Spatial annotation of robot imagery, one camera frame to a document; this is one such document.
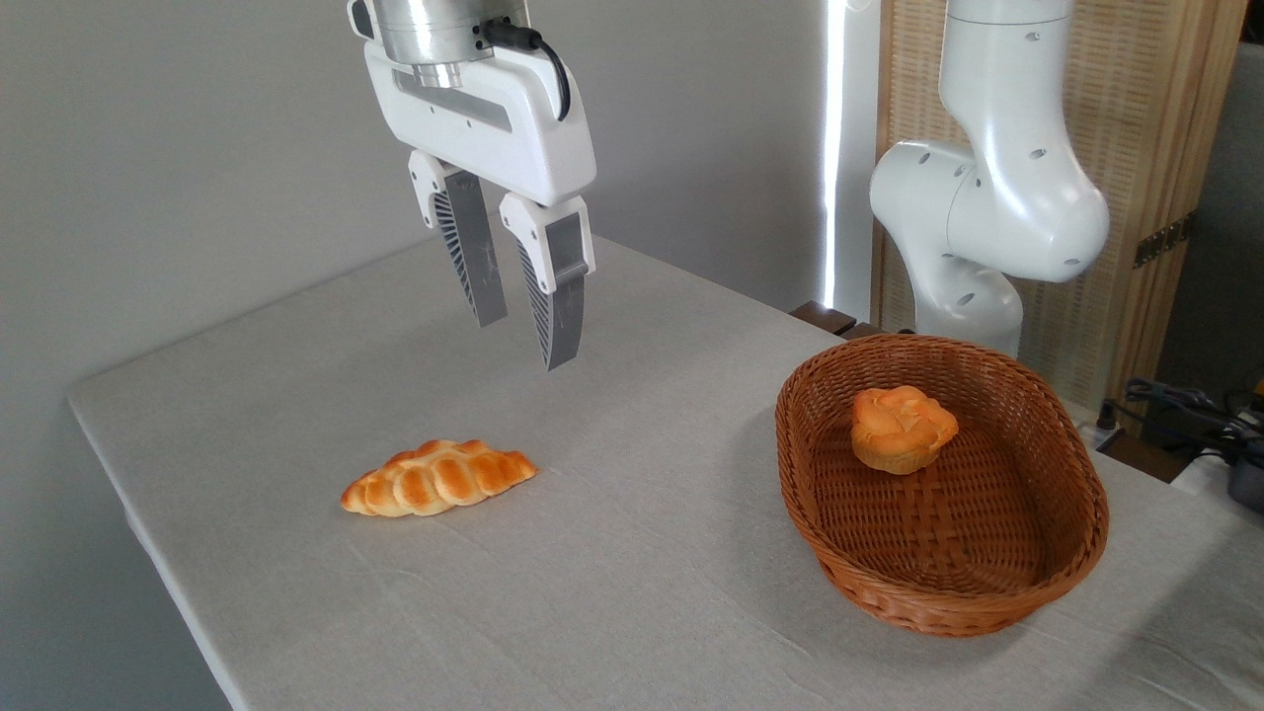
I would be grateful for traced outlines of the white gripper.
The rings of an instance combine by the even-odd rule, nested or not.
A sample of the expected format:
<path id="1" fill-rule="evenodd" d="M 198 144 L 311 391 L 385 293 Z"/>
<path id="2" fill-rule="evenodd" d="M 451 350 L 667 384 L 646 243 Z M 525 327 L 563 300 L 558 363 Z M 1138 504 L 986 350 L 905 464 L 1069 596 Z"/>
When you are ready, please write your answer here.
<path id="1" fill-rule="evenodd" d="M 545 367 L 573 361 L 595 269 L 578 194 L 597 164 L 578 87 L 568 116 L 557 118 L 559 82 L 545 54 L 501 48 L 463 65 L 461 86 L 426 87 L 380 43 L 368 40 L 362 53 L 387 125 L 416 148 L 408 171 L 420 211 L 442 237 L 478 324 L 509 315 L 480 177 L 514 191 L 502 199 L 501 219 L 517 239 Z"/>

